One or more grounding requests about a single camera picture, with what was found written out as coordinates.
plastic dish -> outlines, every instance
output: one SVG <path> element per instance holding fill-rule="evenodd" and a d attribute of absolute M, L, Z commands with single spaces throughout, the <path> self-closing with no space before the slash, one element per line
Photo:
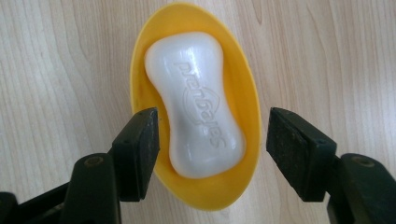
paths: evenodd
<path fill-rule="evenodd" d="M 178 175 L 169 159 L 169 121 L 160 94 L 145 70 L 145 53 L 157 40 L 179 33 L 200 31 L 213 35 L 224 57 L 223 84 L 227 102 L 246 137 L 246 154 L 234 168 L 207 178 Z M 156 11 L 140 32 L 131 62 L 133 113 L 156 106 L 159 111 L 160 153 L 154 168 L 162 183 L 182 202 L 214 211 L 235 202 L 244 192 L 260 157 L 262 120 L 257 91 L 248 61 L 228 29 L 204 9 L 188 3 L 174 3 Z"/>

wood grain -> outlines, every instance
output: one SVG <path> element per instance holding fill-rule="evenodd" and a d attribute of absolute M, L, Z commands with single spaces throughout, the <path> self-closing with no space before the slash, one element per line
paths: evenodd
<path fill-rule="evenodd" d="M 24 202 L 105 152 L 132 116 L 129 67 L 144 22 L 171 1 L 0 1 L 0 190 Z M 396 4 L 384 1 L 191 1 L 223 21 L 247 55 L 262 108 L 309 120 L 396 176 Z M 262 145 L 241 198 L 192 209 L 152 177 L 124 223 L 328 223 L 302 203 Z"/>

white soap bar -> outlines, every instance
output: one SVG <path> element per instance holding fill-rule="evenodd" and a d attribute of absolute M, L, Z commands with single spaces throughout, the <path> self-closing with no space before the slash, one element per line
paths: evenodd
<path fill-rule="evenodd" d="M 245 137 L 225 98 L 218 41 L 201 32 L 171 35 L 148 49 L 145 64 L 168 114 L 175 170 L 202 178 L 240 162 Z"/>

soap bar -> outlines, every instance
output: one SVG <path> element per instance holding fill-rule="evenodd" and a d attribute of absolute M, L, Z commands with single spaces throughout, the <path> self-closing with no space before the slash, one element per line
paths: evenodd
<path fill-rule="evenodd" d="M 203 178 L 234 167 L 245 137 L 223 88 L 223 53 L 211 35 L 190 32 L 155 42 L 146 72 L 163 99 L 170 125 L 169 157 L 176 172 Z"/>

screw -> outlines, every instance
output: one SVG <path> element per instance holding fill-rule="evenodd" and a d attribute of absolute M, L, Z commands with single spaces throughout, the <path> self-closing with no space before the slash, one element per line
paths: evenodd
<path fill-rule="evenodd" d="M 365 166 L 365 167 L 373 167 L 373 166 L 375 166 L 375 164 L 372 161 L 370 161 L 369 159 L 360 157 L 360 156 L 352 157 L 352 160 L 354 162 L 358 163 L 359 165 L 362 165 L 362 166 Z"/>
<path fill-rule="evenodd" d="M 90 157 L 84 161 L 84 165 L 88 168 L 91 168 L 91 167 L 99 165 L 102 162 L 103 162 L 102 157 Z"/>

